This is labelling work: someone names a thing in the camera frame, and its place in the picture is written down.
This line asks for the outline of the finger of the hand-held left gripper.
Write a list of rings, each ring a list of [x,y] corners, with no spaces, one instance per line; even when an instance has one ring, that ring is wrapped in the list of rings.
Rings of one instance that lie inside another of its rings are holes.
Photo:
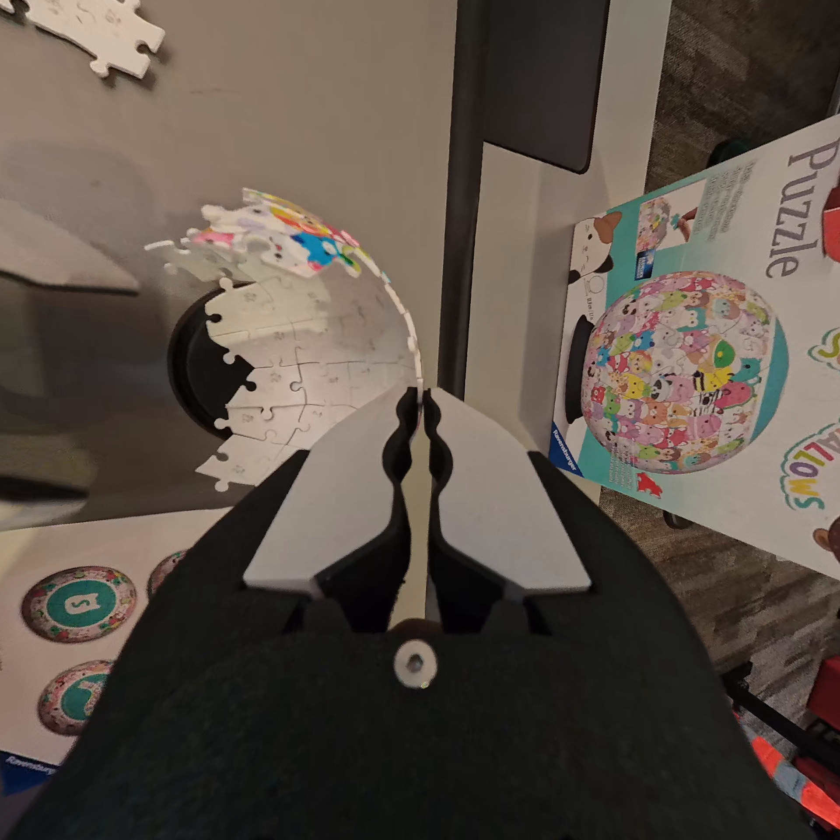
[[[1,201],[1,274],[32,287],[139,293],[131,274],[87,242],[20,204]]]

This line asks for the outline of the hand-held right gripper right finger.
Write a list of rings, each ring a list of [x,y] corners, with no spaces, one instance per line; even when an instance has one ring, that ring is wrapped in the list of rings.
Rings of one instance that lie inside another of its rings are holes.
[[[442,548],[515,595],[589,590],[590,575],[525,447],[446,391],[425,397]]]

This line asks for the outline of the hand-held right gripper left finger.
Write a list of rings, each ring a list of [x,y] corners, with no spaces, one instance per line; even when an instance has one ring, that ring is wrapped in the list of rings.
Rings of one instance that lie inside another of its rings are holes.
[[[370,561],[373,583],[396,596],[411,558],[402,483],[417,412],[417,389],[390,389],[320,437],[245,570],[248,588],[336,598],[338,576]]]

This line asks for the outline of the partly built white puzzle ball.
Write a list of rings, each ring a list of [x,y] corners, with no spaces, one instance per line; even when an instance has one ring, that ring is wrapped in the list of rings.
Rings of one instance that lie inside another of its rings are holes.
[[[394,386],[423,386],[412,316],[360,242],[282,197],[244,188],[241,202],[204,205],[202,227],[143,247],[222,290],[209,336],[254,367],[215,422],[232,435],[196,467],[220,493],[257,486]]]

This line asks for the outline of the loose white puzzle pieces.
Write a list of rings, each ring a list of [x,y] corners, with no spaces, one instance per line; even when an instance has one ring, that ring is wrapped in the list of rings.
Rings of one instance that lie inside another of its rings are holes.
[[[163,28],[143,18],[139,1],[24,1],[24,19],[86,52],[101,79],[117,70],[144,78],[165,38]]]

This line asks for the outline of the colourful puzzle ball box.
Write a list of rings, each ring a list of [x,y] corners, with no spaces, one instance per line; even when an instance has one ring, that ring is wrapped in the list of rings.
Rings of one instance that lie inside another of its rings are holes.
[[[582,219],[549,460],[838,579],[839,117]]]

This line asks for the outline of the printed instruction sheet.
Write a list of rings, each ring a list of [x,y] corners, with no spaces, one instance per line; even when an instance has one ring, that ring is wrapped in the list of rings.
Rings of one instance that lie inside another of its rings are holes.
[[[227,511],[2,532],[2,798],[57,771],[152,594]]]

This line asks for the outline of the black mat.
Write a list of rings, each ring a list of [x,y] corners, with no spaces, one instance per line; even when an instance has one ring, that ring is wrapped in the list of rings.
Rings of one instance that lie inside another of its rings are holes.
[[[492,1],[482,139],[580,175],[592,159],[609,1]]]

